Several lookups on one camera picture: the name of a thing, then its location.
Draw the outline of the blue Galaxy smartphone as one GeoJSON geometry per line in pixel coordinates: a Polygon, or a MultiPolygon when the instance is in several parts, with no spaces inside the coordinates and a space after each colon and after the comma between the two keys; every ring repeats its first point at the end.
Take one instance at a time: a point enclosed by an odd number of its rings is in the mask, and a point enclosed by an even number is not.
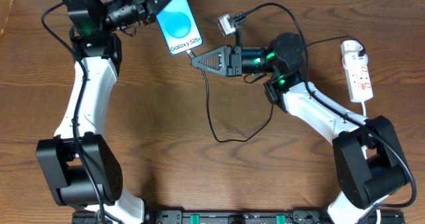
{"type": "Polygon", "coordinates": [[[156,18],[172,55],[202,45],[199,28],[187,0],[171,0],[156,18]]]}

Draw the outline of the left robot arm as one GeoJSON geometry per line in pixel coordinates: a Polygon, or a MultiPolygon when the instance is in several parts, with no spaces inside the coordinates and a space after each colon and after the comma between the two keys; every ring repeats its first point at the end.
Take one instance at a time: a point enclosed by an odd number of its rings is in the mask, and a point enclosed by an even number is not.
{"type": "Polygon", "coordinates": [[[62,0],[72,21],[66,49],[75,80],[66,114],[36,155],[54,202],[84,210],[81,223],[149,223],[155,218],[123,182],[104,139],[112,88],[122,62],[118,33],[148,25],[172,0],[62,0]]]}

